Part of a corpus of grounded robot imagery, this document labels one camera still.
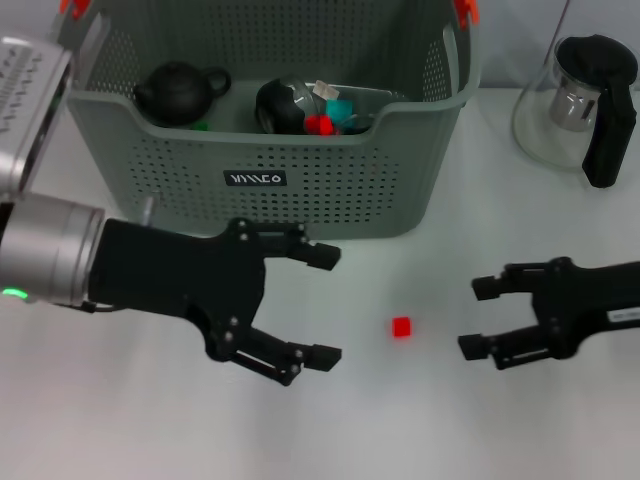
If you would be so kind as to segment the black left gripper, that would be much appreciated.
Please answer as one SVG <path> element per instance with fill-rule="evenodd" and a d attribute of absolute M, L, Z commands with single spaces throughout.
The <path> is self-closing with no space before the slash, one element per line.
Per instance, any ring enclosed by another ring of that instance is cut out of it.
<path fill-rule="evenodd" d="M 108 220 L 90 269 L 91 301 L 185 319 L 215 361 L 229 361 L 248 337 L 264 294 L 265 259 L 288 258 L 331 271 L 338 247 L 310 242 L 303 223 L 231 221 L 198 238 Z"/>

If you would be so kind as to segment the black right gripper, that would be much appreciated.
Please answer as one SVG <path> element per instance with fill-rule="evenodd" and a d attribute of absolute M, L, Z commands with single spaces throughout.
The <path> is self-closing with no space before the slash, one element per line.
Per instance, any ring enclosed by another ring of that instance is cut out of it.
<path fill-rule="evenodd" d="M 473 279 L 479 301 L 503 294 L 531 293 L 539 326 L 496 335 L 462 335 L 467 361 L 491 357 L 498 370 L 576 355 L 592 335 L 639 327 L 639 264 L 582 268 L 568 258 L 551 262 L 535 289 L 538 263 L 507 264 L 498 276 Z"/>

